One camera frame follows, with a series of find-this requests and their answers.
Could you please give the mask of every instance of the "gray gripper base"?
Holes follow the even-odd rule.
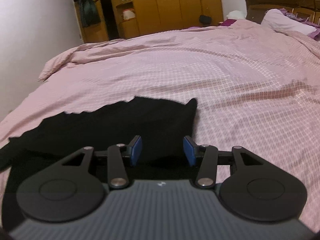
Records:
[[[305,240],[313,233],[298,220],[257,224],[228,212],[214,192],[188,180],[137,180],[112,191],[93,213],[65,224],[26,220],[16,240]]]

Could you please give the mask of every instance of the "pink bedsheet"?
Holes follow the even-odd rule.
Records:
[[[319,58],[320,45],[307,36],[246,20],[86,45],[46,66],[60,70],[0,123],[0,147],[62,111],[90,112],[135,95],[182,103],[197,98],[195,141],[220,150],[242,145],[299,178],[308,190],[300,219],[316,231]],[[8,172],[1,174],[1,198]],[[218,181],[227,176],[220,169]]]

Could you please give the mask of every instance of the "pillow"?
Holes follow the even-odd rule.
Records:
[[[264,16],[261,25],[273,30],[297,31],[307,36],[317,30],[313,26],[302,24],[284,16],[278,9],[269,10]]]

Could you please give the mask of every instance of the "wooden wardrobe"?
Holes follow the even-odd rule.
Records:
[[[133,38],[193,26],[201,27],[203,25],[199,22],[200,15],[211,17],[211,25],[223,21],[221,0],[111,0],[111,2],[120,38]],[[99,26],[88,27],[90,30],[81,28],[82,35],[90,37],[89,40],[84,39],[84,42],[100,42],[108,39],[99,0],[96,0],[96,5],[102,21]],[[125,21],[122,12],[128,8],[134,10],[136,17]]]

